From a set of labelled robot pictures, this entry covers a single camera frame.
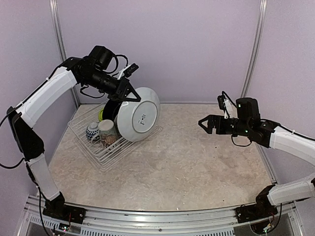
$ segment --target black cable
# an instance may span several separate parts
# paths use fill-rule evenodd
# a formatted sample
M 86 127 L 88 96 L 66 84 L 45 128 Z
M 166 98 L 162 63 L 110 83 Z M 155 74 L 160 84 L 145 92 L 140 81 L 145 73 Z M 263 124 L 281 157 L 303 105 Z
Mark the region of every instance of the black cable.
M 269 231 L 266 232 L 267 234 L 271 233 L 271 232 L 272 232 L 273 230 L 275 230 L 276 227 L 279 225 L 280 219 L 281 219 L 281 214 L 282 214 L 282 203 L 280 204 L 280 214 L 279 214 L 278 221 L 277 221 L 276 225 L 275 225 L 271 230 L 269 230 Z M 266 235 L 265 232 L 263 232 L 263 233 L 256 233 L 256 232 L 254 232 L 254 233 L 257 234 L 257 235 Z
M 44 225 L 43 216 L 42 216 L 42 214 L 41 214 L 41 195 L 42 195 L 42 193 L 41 193 L 40 187 L 37 186 L 37 188 L 38 188 L 38 191 L 39 191 L 39 216 L 40 216 L 41 225 L 43 226 L 44 231 L 45 231 L 45 233 L 47 234 L 47 236 L 51 236 L 51 235 L 47 232 L 46 227 L 45 227 L 45 225 Z
M 128 61 L 128 58 L 127 58 L 125 55 L 118 54 L 118 55 L 116 55 L 116 57 L 122 57 L 122 58 L 125 58 L 125 59 L 126 59 L 126 66 L 128 66 L 129 61 Z
M 95 98 L 95 99 L 96 99 L 96 98 L 102 98 L 102 97 L 105 95 L 105 93 L 103 93 L 101 96 L 94 97 L 94 96 L 92 96 L 92 95 L 89 95 L 89 94 L 83 92 L 83 90 L 87 89 L 88 87 L 89 87 L 89 85 L 86 85 L 86 86 L 80 88 L 80 93 L 83 94 L 83 95 L 85 95 L 86 97 L 91 97 L 91 98 Z
M 243 147 L 243 148 L 248 147 L 249 145 L 252 144 L 252 141 L 251 141 L 251 142 L 250 142 L 249 144 L 247 144 L 247 145 L 238 145 L 238 144 L 236 144 L 236 143 L 234 142 L 234 140 L 233 140 L 233 135 L 231 135 L 231 140 L 232 140 L 232 143 L 233 143 L 235 146 Z
M 1 166 L 2 168 L 8 169 L 8 170 L 12 170 L 12 169 L 17 168 L 24 160 L 25 160 L 25 158 L 22 158 L 22 159 L 19 161 L 19 163 L 16 164 L 15 166 L 5 166 L 5 165 L 3 165 L 3 164 L 1 164 L 1 163 L 0 163 L 0 166 Z
M 20 104 L 19 106 L 17 106 L 16 108 L 14 108 L 11 112 L 9 112 L 8 114 L 6 114 L 6 116 L 2 119 L 2 121 L 0 122 L 0 127 L 2 126 L 3 122 L 9 117 L 9 115 L 14 112 L 16 109 L 18 109 L 22 104 Z M 8 170 L 12 170 L 17 168 L 23 161 L 25 160 L 25 158 L 22 158 L 18 164 L 14 165 L 14 166 L 5 166 L 3 164 L 0 163 L 0 166 L 2 168 L 8 169 Z
M 236 107 L 236 104 L 232 101 L 232 99 L 227 95 L 225 91 L 222 91 L 222 95 L 226 96 L 228 100 L 230 100 L 230 102 L 233 104 L 233 106 Z
M 272 224 L 275 221 L 275 215 L 272 214 L 272 221 L 270 222 L 270 224 Z
M 274 121 L 269 120 L 269 119 L 262 119 L 262 120 L 274 122 Z M 303 135 L 303 134 L 295 133 L 295 132 L 293 132 L 293 130 L 290 130 L 290 129 L 288 129 L 288 128 L 282 126 L 282 125 L 279 125 L 279 126 L 280 126 L 282 129 L 285 129 L 286 131 L 288 131 L 288 132 L 290 132 L 290 133 L 292 133 L 292 134 L 294 134 L 294 135 L 297 135 L 297 136 L 299 136 L 299 137 L 301 137 L 301 138 L 304 138 L 304 139 L 307 139 L 307 140 L 311 140 L 311 141 L 315 141 L 315 139 L 313 139 L 313 138 L 307 137 L 307 136 L 305 136 L 305 135 Z
M 106 72 L 106 71 L 105 71 L 106 74 L 112 74 L 112 73 L 114 73 L 114 72 L 118 69 L 118 64 L 119 64 L 118 58 L 117 58 L 116 55 L 114 55 L 114 58 L 115 58 L 115 62 L 116 62 L 115 69 L 114 69 L 113 71 L 111 71 L 111 72 Z

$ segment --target marble countertop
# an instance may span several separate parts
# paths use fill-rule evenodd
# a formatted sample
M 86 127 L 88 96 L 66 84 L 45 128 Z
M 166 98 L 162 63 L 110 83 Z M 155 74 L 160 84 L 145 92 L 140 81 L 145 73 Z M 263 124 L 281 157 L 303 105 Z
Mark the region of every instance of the marble countertop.
M 81 105 L 76 116 L 93 105 Z M 270 179 L 254 144 L 236 147 L 229 135 L 197 124 L 217 105 L 162 104 L 160 132 L 111 168 L 97 168 L 68 128 L 50 171 L 67 202 L 147 211 L 197 210 L 252 203 Z M 244 137 L 235 139 L 246 144 Z

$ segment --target white wire rack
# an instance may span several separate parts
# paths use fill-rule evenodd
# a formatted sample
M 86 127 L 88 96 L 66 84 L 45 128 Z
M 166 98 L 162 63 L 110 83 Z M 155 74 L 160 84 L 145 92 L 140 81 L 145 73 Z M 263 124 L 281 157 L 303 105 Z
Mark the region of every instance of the white wire rack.
M 84 148 L 87 154 L 89 154 L 89 156 L 92 157 L 93 161 L 94 162 L 96 161 L 96 163 L 103 169 L 108 168 L 108 165 L 111 163 L 111 161 L 117 160 L 122 156 L 128 154 L 128 152 L 131 151 L 131 148 L 134 144 L 134 142 L 130 142 L 120 136 L 120 138 L 111 146 L 109 146 L 108 148 L 103 148 L 102 146 L 99 147 L 93 146 L 91 141 L 87 139 L 86 137 L 87 126 L 92 122 L 99 122 L 98 113 L 104 107 L 105 104 L 106 101 L 90 109 L 84 114 L 72 119 L 68 123 L 68 126 L 75 134 L 78 143 Z M 160 130 L 161 127 L 156 126 L 152 134 L 150 134 L 150 136 L 153 136 Z

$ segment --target white mug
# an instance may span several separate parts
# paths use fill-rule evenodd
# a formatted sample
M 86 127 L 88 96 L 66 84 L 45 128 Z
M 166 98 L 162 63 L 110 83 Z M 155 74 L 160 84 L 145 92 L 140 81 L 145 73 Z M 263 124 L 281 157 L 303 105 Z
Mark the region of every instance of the white mug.
M 95 134 L 91 138 L 91 143 L 95 147 L 99 147 L 102 145 L 103 148 L 108 148 L 117 140 L 118 140 L 118 134 L 117 134 L 113 121 L 111 121 L 110 119 L 106 119 L 106 120 L 102 120 L 98 124 L 98 134 Z

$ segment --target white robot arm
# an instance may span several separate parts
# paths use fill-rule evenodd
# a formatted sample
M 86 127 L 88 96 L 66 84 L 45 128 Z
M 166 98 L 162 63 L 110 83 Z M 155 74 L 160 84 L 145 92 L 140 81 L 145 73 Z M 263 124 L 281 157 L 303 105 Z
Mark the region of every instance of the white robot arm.
M 141 97 L 129 83 L 129 77 L 138 66 L 127 65 L 119 73 L 119 77 L 110 76 L 107 69 L 112 58 L 117 56 L 102 46 L 95 46 L 90 54 L 84 58 L 69 58 L 58 66 L 53 74 L 17 107 L 10 107 L 7 111 L 13 136 L 23 153 L 26 168 L 32 181 L 40 187 L 46 205 L 43 214 L 68 221 L 82 223 L 85 210 L 80 207 L 67 206 L 64 197 L 55 185 L 44 155 L 44 143 L 33 131 L 40 116 L 66 91 L 76 84 L 81 84 L 80 92 L 88 86 L 99 89 L 100 93 L 107 93 L 114 101 L 140 101 Z M 127 98 L 133 93 L 135 98 Z
M 226 98 L 218 97 L 219 107 L 226 114 Z M 277 122 L 260 119 L 258 103 L 252 98 L 236 100 L 238 118 L 209 115 L 199 121 L 199 125 L 212 134 L 231 134 L 246 136 L 250 142 L 256 142 L 266 148 L 285 151 L 315 166 L 315 140 L 295 133 Z M 295 200 L 315 197 L 315 173 L 286 184 L 269 185 L 256 197 L 256 204 L 236 208 L 238 222 L 248 222 L 275 215 L 275 206 Z

